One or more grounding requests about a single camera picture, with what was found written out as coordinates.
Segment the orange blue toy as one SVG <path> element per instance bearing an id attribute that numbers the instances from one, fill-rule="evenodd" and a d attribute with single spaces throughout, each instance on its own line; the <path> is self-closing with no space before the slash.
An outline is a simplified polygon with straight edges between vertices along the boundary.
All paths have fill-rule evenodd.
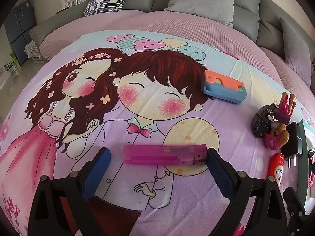
<path id="1" fill-rule="evenodd" d="M 247 97 L 243 82 L 210 70 L 206 70 L 201 77 L 201 91 L 213 98 L 235 104 L 241 104 Z"/>

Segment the teal cardboard box tray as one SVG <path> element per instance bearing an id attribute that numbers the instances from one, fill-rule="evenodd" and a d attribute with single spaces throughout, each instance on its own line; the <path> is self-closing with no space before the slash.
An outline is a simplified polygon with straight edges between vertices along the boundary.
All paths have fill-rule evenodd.
<path id="1" fill-rule="evenodd" d="M 302 156 L 298 159 L 297 194 L 304 205 L 306 214 L 311 213 L 314 207 L 314 184 L 308 188 L 309 150 L 314 150 L 314 128 L 305 120 L 299 123 L 302 135 Z"/>

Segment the red small bottle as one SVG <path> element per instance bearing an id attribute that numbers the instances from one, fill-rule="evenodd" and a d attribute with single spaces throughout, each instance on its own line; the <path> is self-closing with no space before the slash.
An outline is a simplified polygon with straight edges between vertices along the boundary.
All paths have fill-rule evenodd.
<path id="1" fill-rule="evenodd" d="M 284 173 L 284 155 L 280 152 L 271 156 L 268 167 L 268 177 L 273 176 L 277 185 L 280 186 Z"/>

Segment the black toy car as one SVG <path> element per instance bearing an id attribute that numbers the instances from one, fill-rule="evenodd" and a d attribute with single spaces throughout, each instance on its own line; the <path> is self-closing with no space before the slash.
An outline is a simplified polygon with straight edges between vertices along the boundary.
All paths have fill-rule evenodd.
<path id="1" fill-rule="evenodd" d="M 262 106 L 257 111 L 250 123 L 252 133 L 257 138 L 263 138 L 264 134 L 276 125 L 275 112 L 279 110 L 279 105 L 273 103 Z"/>

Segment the pink brown dog figure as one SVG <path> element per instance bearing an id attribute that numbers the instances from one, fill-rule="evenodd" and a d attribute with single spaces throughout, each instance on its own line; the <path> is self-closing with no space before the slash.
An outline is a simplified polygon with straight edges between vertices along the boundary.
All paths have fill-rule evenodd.
<path id="1" fill-rule="evenodd" d="M 296 96 L 294 94 L 288 95 L 283 92 L 281 95 L 278 108 L 275 109 L 274 118 L 270 129 L 264 135 L 265 145 L 271 150 L 279 150 L 289 141 L 289 132 L 286 127 L 293 115 L 296 106 Z"/>

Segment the dark cabinet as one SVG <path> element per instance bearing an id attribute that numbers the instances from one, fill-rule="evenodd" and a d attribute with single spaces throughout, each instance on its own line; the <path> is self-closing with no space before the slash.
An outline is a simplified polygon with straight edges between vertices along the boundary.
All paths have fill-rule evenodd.
<path id="1" fill-rule="evenodd" d="M 4 27 L 8 41 L 21 65 L 28 59 L 25 47 L 32 41 L 29 31 L 35 26 L 34 7 L 31 0 L 26 0 L 14 7 L 5 19 Z"/>

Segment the grey sofa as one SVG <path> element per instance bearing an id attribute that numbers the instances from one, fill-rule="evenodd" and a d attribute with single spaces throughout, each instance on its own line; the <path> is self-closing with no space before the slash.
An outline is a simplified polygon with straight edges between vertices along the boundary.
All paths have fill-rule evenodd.
<path id="1" fill-rule="evenodd" d="M 45 60 L 82 35 L 160 32 L 236 55 L 299 96 L 314 85 L 314 40 L 272 0 L 88 0 L 30 31 Z"/>

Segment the black wall charger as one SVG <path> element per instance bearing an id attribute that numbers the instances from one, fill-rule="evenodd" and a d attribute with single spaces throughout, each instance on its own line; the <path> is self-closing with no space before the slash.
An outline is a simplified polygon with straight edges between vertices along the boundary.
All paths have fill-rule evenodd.
<path id="1" fill-rule="evenodd" d="M 286 130 L 289 133 L 289 140 L 281 147 L 281 153 L 284 155 L 284 159 L 288 161 L 288 168 L 291 168 L 291 165 L 296 167 L 298 159 L 303 156 L 302 133 L 297 122 L 290 123 Z"/>

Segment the purple lighter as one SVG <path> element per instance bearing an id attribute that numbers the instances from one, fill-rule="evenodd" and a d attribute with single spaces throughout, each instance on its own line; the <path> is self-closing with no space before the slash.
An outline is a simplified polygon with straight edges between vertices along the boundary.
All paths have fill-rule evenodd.
<path id="1" fill-rule="evenodd" d="M 179 166 L 203 165 L 207 160 L 207 146 L 199 145 L 126 145 L 123 162 L 129 165 Z"/>

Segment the cartoon couple blanket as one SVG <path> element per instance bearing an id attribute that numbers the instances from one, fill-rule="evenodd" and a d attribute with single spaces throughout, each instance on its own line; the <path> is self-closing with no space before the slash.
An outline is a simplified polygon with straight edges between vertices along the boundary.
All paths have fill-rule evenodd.
<path id="1" fill-rule="evenodd" d="M 206 70 L 245 84 L 241 104 L 201 91 Z M 108 235 L 209 235 L 229 205 L 205 165 L 133 166 L 126 145 L 205 144 L 236 170 L 266 178 L 273 151 L 250 122 L 283 92 L 292 119 L 314 124 L 299 96 L 242 58 L 156 32 L 106 30 L 62 49 L 27 84 L 1 128 L 1 221 L 27 235 L 42 175 L 80 170 L 106 147 L 111 162 L 87 202 Z"/>

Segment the grey purple right cushion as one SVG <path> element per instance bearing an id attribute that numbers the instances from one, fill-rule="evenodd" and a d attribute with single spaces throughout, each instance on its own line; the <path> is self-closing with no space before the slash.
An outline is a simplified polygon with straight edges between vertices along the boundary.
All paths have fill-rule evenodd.
<path id="1" fill-rule="evenodd" d="M 309 48 L 289 23 L 283 18 L 280 18 L 280 22 L 283 30 L 284 62 L 300 76 L 308 87 L 311 87 L 312 71 Z"/>

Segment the pink smart watch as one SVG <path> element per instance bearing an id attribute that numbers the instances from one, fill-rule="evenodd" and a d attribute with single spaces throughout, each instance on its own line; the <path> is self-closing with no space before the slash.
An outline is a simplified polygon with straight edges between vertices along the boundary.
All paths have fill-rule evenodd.
<path id="1" fill-rule="evenodd" d="M 310 149 L 308 151 L 308 157 L 309 157 L 308 188 L 311 188 L 314 182 L 314 149 Z"/>

